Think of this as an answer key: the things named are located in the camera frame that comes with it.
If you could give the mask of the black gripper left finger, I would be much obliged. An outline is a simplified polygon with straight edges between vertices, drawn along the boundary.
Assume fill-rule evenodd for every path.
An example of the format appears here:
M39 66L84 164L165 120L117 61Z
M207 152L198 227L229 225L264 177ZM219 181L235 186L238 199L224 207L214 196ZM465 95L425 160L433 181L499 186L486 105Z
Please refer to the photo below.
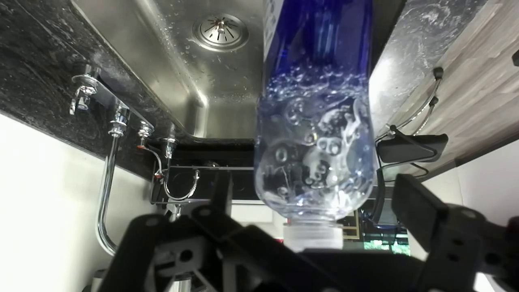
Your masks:
M284 246L227 211L232 194L216 191L204 204L170 219L134 217L105 271L99 292L287 292L274 256Z

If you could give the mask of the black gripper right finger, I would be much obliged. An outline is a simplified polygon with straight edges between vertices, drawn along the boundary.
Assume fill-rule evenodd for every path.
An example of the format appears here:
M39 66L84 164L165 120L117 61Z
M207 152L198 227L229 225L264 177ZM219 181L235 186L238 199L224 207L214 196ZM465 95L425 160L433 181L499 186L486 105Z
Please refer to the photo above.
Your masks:
M396 177L392 211L428 253L415 292L473 292L488 274L501 288L519 292L519 217L504 225L482 212L441 201L412 175Z

